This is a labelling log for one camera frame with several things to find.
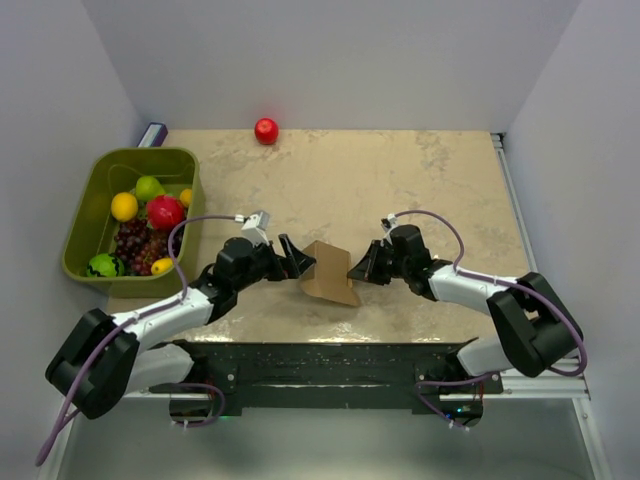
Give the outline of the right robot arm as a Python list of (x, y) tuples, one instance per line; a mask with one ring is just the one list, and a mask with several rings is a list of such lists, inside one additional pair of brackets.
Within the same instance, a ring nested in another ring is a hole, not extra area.
[(511, 368), (532, 378), (546, 370), (573, 377), (586, 369), (580, 328), (536, 272), (491, 277), (460, 268), (433, 257), (418, 227), (401, 225), (372, 241), (348, 277), (376, 285), (400, 278), (417, 296), (491, 317), (496, 335), (464, 344), (445, 369), (446, 382), (456, 392), (469, 392), (481, 376)]

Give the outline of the brown cardboard box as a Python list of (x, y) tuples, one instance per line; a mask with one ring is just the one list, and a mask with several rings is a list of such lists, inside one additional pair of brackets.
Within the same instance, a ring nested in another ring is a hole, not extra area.
[(306, 295), (350, 307), (361, 306), (353, 281), (347, 277), (351, 268), (349, 251), (316, 240), (303, 252), (316, 260), (299, 280)]

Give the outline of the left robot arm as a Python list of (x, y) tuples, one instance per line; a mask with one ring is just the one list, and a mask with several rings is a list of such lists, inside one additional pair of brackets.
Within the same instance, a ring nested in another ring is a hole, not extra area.
[(143, 309), (86, 312), (45, 371), (46, 380), (89, 419), (111, 410), (125, 395), (134, 364), (169, 337), (208, 325), (237, 305), (239, 293), (262, 280), (297, 279), (316, 259), (278, 236), (284, 254), (270, 242), (225, 242), (214, 263), (180, 292)]

